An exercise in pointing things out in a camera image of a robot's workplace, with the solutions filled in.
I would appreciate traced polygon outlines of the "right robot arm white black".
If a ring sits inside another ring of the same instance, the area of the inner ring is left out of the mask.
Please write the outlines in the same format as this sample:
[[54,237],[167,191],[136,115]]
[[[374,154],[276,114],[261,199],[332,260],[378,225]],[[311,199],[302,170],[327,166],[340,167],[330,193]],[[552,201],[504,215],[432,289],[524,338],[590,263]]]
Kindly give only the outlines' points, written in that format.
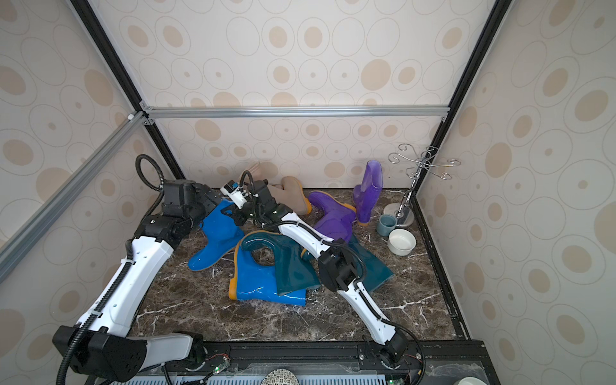
[[425,355],[418,338],[381,311],[364,286],[367,266],[344,240],[335,240],[306,224],[288,206],[276,202],[266,181],[230,181],[220,191],[234,203],[228,215],[238,226],[252,220],[262,229],[282,234],[301,245],[317,261],[319,279],[328,290],[342,296],[364,322],[376,344],[375,354],[387,368],[406,361],[420,363],[411,384],[420,384],[426,374]]

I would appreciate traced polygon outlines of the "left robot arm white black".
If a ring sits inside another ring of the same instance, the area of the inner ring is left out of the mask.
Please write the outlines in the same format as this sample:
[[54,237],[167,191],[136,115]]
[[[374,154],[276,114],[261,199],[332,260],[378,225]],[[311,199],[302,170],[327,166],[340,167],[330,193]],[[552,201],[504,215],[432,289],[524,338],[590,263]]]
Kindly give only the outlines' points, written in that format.
[[70,370],[105,384],[126,382],[143,370],[181,362],[190,369],[205,362],[202,336],[175,332],[131,338],[136,313],[154,278],[180,243],[199,230],[221,197],[205,184],[167,180],[157,162],[146,154],[136,157],[136,171],[146,178],[142,161],[157,172],[157,199],[125,244],[120,267],[88,311],[72,327],[60,327],[52,342],[62,354],[56,383],[64,384]]

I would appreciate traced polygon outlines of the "blue rain boot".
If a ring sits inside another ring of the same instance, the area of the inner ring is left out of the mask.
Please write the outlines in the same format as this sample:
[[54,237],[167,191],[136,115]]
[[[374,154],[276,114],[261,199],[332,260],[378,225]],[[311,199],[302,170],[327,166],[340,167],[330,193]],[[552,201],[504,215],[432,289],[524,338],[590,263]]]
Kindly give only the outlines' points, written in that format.
[[222,212],[229,207],[234,207],[234,203],[221,202],[202,222],[202,231],[207,238],[207,245],[189,259],[188,268],[191,271],[201,271],[215,265],[244,237],[242,229],[231,217]]
[[263,266],[250,251],[243,250],[242,241],[234,249],[234,276],[229,281],[229,298],[236,301],[261,300],[292,306],[306,305],[306,290],[279,295],[274,266]]

